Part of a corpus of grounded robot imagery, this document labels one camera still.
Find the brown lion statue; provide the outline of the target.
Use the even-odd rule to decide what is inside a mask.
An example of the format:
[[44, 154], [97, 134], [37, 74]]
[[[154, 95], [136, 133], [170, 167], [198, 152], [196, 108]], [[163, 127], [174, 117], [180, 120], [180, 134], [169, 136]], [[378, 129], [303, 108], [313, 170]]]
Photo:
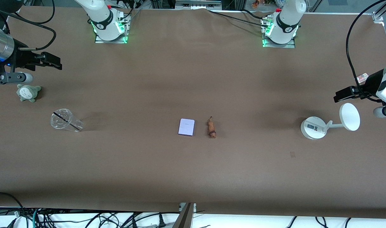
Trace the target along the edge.
[[212, 116], [207, 121], [207, 128], [208, 128], [208, 136], [210, 138], [216, 138], [217, 134], [216, 134], [216, 130], [215, 130], [215, 124], [212, 120]]

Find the small white card box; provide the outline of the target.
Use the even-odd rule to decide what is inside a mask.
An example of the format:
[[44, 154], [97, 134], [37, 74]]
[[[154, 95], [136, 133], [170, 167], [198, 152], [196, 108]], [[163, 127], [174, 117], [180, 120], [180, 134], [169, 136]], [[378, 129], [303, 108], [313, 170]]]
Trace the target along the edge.
[[183, 136], [193, 136], [195, 128], [195, 120], [181, 118], [177, 134]]

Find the grey green plush toy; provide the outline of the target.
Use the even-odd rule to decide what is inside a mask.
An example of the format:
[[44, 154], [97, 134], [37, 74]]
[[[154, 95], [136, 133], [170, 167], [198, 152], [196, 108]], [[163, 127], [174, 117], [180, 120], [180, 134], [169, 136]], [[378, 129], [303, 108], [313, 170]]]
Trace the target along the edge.
[[16, 94], [19, 96], [20, 101], [23, 102], [28, 100], [30, 102], [35, 102], [38, 93], [42, 90], [41, 86], [31, 86], [31, 85], [23, 85], [17, 84], [17, 92]]

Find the white round-base desk lamp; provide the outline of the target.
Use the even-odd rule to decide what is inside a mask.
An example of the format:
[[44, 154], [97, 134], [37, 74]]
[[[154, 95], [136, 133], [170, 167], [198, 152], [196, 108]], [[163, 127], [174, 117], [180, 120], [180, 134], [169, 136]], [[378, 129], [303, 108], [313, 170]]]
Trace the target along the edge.
[[309, 117], [302, 121], [300, 130], [307, 139], [318, 140], [326, 136], [329, 129], [344, 128], [348, 131], [356, 131], [361, 125], [361, 117], [357, 108], [351, 103], [345, 103], [339, 109], [340, 123], [333, 121], [325, 123], [319, 117]]

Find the colourful background toys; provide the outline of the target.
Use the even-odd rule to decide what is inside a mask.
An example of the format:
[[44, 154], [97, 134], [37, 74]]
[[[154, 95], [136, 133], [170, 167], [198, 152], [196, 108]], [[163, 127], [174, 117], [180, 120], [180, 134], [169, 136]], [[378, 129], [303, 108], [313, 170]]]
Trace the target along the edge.
[[253, 0], [251, 6], [253, 9], [259, 6], [272, 6], [275, 8], [282, 8], [286, 4], [287, 0]]

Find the brown table cover sheet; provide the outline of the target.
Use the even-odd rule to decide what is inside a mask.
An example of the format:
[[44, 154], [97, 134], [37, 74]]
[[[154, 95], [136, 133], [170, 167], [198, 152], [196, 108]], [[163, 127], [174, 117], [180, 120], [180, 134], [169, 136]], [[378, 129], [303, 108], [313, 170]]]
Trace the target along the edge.
[[310, 116], [339, 121], [355, 15], [304, 15], [290, 49], [205, 9], [133, 14], [127, 44], [96, 44], [82, 8], [56, 9], [46, 51], [62, 70], [33, 72], [35, 103], [0, 85], [0, 192], [25, 207], [386, 218], [377, 104], [350, 101], [357, 131], [300, 131]]

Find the grey background device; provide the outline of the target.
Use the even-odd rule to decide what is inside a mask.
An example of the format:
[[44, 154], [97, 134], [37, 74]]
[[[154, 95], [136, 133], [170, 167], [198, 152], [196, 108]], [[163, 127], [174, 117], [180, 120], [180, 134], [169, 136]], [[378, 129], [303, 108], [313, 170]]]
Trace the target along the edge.
[[175, 0], [174, 8], [222, 10], [222, 0]]

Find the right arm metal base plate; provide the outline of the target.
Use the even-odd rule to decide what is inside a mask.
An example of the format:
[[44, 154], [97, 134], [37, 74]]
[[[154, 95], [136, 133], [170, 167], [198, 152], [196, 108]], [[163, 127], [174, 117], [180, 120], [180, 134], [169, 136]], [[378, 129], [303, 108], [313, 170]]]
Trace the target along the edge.
[[106, 21], [92, 21], [93, 30], [96, 33], [95, 43], [127, 43], [130, 24], [130, 14], [110, 9], [109, 18]]

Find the aluminium frame corner profile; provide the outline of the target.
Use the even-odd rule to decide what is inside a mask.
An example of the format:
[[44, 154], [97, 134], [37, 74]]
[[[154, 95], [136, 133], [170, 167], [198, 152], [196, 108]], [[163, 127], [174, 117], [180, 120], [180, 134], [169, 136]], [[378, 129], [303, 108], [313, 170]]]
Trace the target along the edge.
[[384, 3], [372, 14], [372, 19], [374, 23], [382, 23], [383, 22], [383, 16], [386, 14], [386, 0]]

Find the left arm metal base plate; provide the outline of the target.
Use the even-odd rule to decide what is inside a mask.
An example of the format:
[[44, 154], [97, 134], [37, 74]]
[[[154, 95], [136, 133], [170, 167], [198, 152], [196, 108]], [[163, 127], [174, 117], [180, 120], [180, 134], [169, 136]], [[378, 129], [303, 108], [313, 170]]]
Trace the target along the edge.
[[[272, 25], [272, 17], [271, 16], [262, 17], [262, 19], [260, 19], [260, 22], [261, 22], [261, 25], [267, 25], [268, 27], [270, 27]], [[270, 39], [270, 37], [268, 37], [266, 35], [267, 30], [268, 30], [267, 28], [261, 29], [262, 45], [264, 48], [266, 48], [266, 47], [268, 47], [268, 48], [295, 48], [295, 38], [294, 37], [295, 37], [296, 33], [294, 33], [294, 36], [291, 38], [291, 40], [288, 43], [278, 44], [276, 42], [273, 42]]]

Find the aluminium frame post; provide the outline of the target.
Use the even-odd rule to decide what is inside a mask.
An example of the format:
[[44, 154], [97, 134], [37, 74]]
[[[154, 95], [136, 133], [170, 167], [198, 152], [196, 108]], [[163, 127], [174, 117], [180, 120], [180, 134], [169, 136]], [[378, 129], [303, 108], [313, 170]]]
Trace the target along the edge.
[[172, 228], [191, 228], [194, 213], [197, 212], [196, 203], [180, 203], [180, 214]]

